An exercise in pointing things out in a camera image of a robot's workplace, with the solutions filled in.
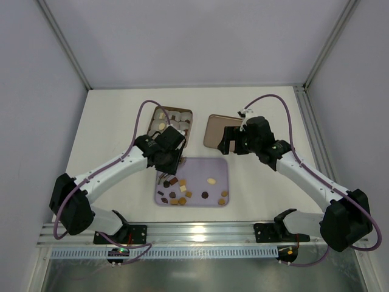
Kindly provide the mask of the brown rectangular chocolate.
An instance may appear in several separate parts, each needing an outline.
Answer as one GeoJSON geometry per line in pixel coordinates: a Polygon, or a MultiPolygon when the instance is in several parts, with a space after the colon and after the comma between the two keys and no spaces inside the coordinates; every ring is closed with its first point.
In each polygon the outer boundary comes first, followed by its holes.
{"type": "Polygon", "coordinates": [[[171,186],[174,185],[174,184],[176,184],[177,182],[178,182],[178,179],[177,179],[177,178],[173,178],[173,179],[171,179],[171,180],[169,181],[169,183],[170,183],[171,186]]]}

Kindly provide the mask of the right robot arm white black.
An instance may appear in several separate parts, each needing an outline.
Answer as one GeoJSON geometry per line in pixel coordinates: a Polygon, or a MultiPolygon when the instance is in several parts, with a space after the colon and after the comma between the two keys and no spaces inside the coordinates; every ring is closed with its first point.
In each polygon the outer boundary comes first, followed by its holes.
{"type": "Polygon", "coordinates": [[[341,252],[373,230],[367,196],[359,189],[349,191],[296,158],[290,143],[274,138],[264,117],[252,117],[239,127],[225,127],[218,150],[229,154],[231,142],[235,143],[235,154],[255,154],[260,162],[295,183],[321,209],[319,214],[288,209],[277,215],[274,226],[281,238],[294,234],[320,237],[341,252]]]}

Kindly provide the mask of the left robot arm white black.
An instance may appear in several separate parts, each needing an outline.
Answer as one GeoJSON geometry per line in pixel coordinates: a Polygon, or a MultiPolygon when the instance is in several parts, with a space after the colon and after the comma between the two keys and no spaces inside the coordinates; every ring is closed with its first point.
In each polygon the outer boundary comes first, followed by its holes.
{"type": "Polygon", "coordinates": [[[56,216],[55,226],[62,225],[65,235],[90,230],[106,242],[127,243],[132,231],[129,222],[116,210],[93,207],[94,202],[125,178],[147,168],[175,175],[185,143],[185,133],[169,126],[156,137],[146,134],[133,139],[127,151],[95,170],[75,177],[60,175],[49,203],[56,216]]]}

